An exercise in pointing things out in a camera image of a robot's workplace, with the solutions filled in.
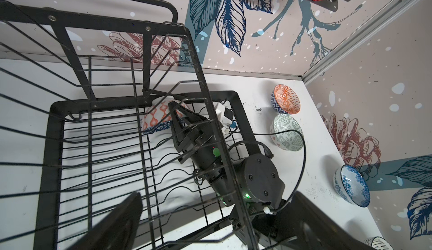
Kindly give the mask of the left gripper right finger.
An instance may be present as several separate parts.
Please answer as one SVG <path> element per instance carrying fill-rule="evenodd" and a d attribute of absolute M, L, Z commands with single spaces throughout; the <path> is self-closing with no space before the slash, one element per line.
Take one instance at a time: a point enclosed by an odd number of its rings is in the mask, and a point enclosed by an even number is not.
<path fill-rule="evenodd" d="M 290 202 L 290 227 L 302 250 L 372 249 L 354 239 L 300 192 Z"/>

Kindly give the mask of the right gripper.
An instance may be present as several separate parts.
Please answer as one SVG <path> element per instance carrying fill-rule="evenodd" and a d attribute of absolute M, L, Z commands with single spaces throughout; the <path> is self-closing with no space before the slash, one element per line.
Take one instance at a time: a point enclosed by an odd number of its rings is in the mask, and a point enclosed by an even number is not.
<path fill-rule="evenodd" d="M 175 101 L 169 102 L 168 108 L 175 149 L 184 154 L 178 161 L 182 164 L 191 158 L 200 171 L 211 170 L 204 175 L 208 182 L 227 182 L 221 155 L 214 153 L 218 146 L 208 118 Z"/>

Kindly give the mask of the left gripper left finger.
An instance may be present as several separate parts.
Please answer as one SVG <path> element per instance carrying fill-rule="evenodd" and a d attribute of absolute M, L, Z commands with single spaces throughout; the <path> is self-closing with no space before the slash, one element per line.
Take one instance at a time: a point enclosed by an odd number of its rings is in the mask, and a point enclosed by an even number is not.
<path fill-rule="evenodd" d="M 71 250 L 131 250 L 142 209 L 140 193 L 130 194 L 83 238 L 69 248 Z"/>

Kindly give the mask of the dark blue patterned bowl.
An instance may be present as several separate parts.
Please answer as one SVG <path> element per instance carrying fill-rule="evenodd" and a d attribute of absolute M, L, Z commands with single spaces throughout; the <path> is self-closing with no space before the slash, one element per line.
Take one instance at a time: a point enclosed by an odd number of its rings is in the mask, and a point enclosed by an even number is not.
<path fill-rule="evenodd" d="M 144 134 L 154 134 L 171 128 L 172 116 L 170 115 L 169 103 L 180 103 L 173 96 L 156 98 L 149 107 L 150 111 L 142 119 L 142 130 Z"/>

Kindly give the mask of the black wire dish rack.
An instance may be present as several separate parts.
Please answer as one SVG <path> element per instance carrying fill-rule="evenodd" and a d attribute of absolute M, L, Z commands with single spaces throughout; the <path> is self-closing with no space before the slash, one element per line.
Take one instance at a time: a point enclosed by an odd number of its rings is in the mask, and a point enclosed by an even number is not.
<path fill-rule="evenodd" d="M 173 96 L 208 118 L 223 166 L 249 155 L 215 106 L 241 103 L 214 89 L 195 28 L 212 15 L 199 0 L 194 23 L 174 0 L 1 0 L 1 248 L 70 250 L 130 194 L 142 214 L 132 250 L 257 250 L 237 178 L 225 206 L 194 178 L 172 130 L 144 134 L 153 100 Z"/>

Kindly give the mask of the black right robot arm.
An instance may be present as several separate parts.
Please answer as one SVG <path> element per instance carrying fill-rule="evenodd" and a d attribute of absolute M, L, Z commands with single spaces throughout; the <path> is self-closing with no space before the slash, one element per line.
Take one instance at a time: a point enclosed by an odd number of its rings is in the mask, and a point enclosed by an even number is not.
<path fill-rule="evenodd" d="M 248 222 L 254 229 L 256 242 L 269 249 L 297 249 L 297 237 L 283 234 L 281 221 L 288 205 L 282 198 L 285 184 L 271 161 L 271 150 L 256 141 L 243 106 L 235 102 L 231 103 L 231 109 L 226 109 L 220 102 L 215 106 L 221 127 L 229 127 L 236 122 L 241 130 L 243 139 L 228 150 L 246 145 L 249 153 L 247 157 L 231 162 L 232 171 L 226 171 L 223 166 L 225 155 L 217 151 L 217 139 L 208 118 L 175 101 L 169 102 L 168 108 L 172 113 L 170 124 L 174 147 L 183 154 L 181 162 L 192 159 L 196 166 L 194 178 L 206 180 L 227 207 L 236 203 L 236 194 L 229 186 L 229 179 L 237 178 L 239 195 L 246 204 Z"/>

